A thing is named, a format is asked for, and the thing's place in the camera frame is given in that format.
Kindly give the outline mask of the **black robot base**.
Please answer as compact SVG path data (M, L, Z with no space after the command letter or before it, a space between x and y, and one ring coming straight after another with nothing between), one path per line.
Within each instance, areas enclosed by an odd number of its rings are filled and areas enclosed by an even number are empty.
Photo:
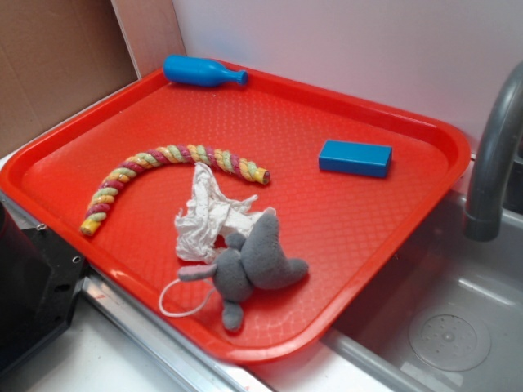
M2 376L69 328L86 268L52 229L21 229L1 206Z

